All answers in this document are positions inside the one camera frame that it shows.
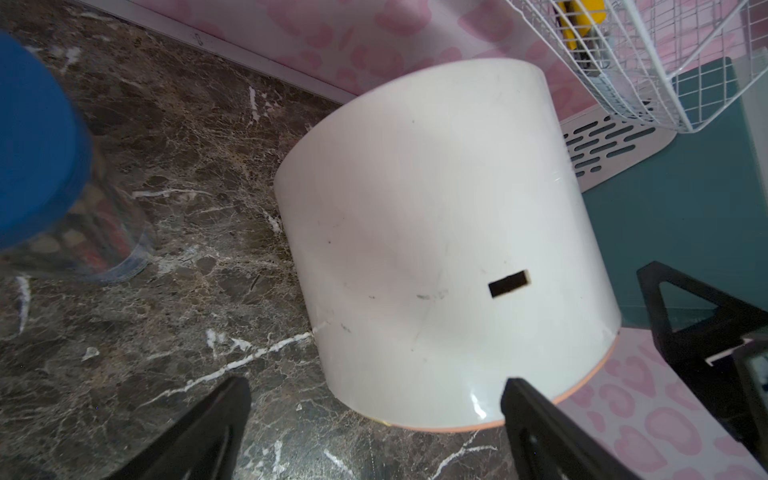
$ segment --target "orange rim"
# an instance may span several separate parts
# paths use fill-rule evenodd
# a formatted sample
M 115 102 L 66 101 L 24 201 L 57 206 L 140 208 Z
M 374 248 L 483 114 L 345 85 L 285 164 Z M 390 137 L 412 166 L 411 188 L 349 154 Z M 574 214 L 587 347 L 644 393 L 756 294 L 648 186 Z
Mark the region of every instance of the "orange rim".
M 599 372 L 601 368 L 603 368 L 603 365 L 610 359 L 611 355 L 613 355 L 614 350 L 616 349 L 616 344 L 619 340 L 619 333 L 616 333 L 616 338 L 614 339 L 613 344 L 611 344 L 611 348 L 608 349 L 608 353 L 605 354 L 605 356 L 600 360 L 600 362 L 592 369 L 590 372 L 581 379 L 576 385 L 572 386 L 570 389 L 566 390 L 565 393 L 558 395 L 552 400 L 552 403 L 557 405 L 558 403 L 562 402 L 563 400 L 566 400 L 569 396 L 576 393 L 581 387 L 587 384 L 590 380 L 592 380 L 592 377 L 595 373 Z M 480 425 L 467 425 L 464 427 L 448 427 L 446 429 L 419 429 L 415 427 L 404 427 L 402 425 L 394 425 L 387 422 L 382 422 L 381 420 L 376 420 L 379 423 L 383 423 L 384 425 L 391 425 L 395 427 L 400 427 L 401 429 L 406 430 L 413 430 L 414 432 L 428 432 L 428 433 L 463 433 L 463 432 L 476 432 L 478 430 L 485 430 L 485 429 L 494 429 L 496 427 L 500 427 L 504 425 L 504 420 L 497 420 L 495 422 L 488 422 L 488 423 L 482 423 Z

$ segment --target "clear plastic jar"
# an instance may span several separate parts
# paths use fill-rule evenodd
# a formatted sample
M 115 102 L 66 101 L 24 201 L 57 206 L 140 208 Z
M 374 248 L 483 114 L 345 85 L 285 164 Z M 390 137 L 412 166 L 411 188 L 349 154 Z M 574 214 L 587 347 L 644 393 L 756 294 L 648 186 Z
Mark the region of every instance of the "clear plastic jar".
M 119 282 L 151 229 L 48 69 L 0 31 L 0 274 Z
M 131 195 L 110 182 L 94 145 L 91 177 L 63 218 L 0 251 L 0 272 L 97 283 L 127 280 L 153 254 L 152 230 Z

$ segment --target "white cylindrical object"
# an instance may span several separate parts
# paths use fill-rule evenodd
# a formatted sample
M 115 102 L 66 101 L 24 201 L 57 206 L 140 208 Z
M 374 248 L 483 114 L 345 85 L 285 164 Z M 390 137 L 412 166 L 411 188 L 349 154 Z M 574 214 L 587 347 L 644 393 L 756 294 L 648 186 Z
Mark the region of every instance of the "white cylindrical object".
M 508 377 L 554 400 L 614 344 L 619 309 L 534 65 L 460 61 L 370 91 L 291 150 L 275 193 L 328 387 L 363 415 L 498 425 Z M 493 296 L 508 276 L 528 284 Z

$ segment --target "wire rack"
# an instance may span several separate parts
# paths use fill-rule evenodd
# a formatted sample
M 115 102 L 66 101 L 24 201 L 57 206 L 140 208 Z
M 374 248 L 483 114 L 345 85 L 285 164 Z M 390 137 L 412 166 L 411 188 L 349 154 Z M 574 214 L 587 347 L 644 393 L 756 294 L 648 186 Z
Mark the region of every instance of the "wire rack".
M 699 131 L 768 71 L 768 0 L 508 2 L 603 108 L 635 122 Z

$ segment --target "dark marble countertop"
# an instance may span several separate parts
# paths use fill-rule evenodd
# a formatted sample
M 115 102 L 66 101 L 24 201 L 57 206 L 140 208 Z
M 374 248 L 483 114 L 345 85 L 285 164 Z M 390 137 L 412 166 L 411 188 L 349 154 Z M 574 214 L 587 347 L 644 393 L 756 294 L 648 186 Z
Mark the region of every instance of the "dark marble countertop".
M 271 185 L 336 104 L 78 5 L 4 0 L 0 28 L 157 231 L 126 283 L 0 279 L 4 478 L 102 478 L 230 375 L 253 399 L 238 479 L 515 478 L 501 429 L 387 427 L 326 387 Z

